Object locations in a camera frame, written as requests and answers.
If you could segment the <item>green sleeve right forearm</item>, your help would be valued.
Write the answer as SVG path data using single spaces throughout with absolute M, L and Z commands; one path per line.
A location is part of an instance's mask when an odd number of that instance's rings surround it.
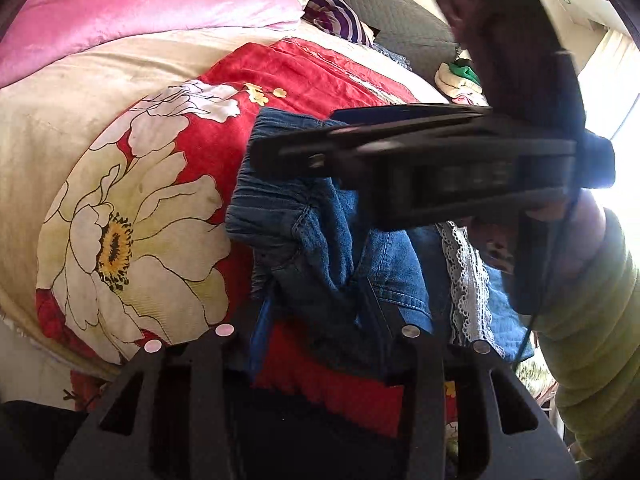
M 639 435 L 639 268 L 605 218 L 597 255 L 536 321 L 562 419 L 593 460 Z

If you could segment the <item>person's right hand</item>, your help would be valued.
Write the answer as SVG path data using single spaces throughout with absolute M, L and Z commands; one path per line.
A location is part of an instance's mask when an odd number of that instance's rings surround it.
M 466 222 L 466 227 L 471 244 L 488 266 L 512 274 L 518 247 L 518 217 L 503 217 L 498 221 L 472 218 Z M 560 236 L 561 247 L 553 269 L 553 281 L 562 283 L 576 278 L 598 252 L 605 228 L 604 209 L 592 193 L 583 188 Z

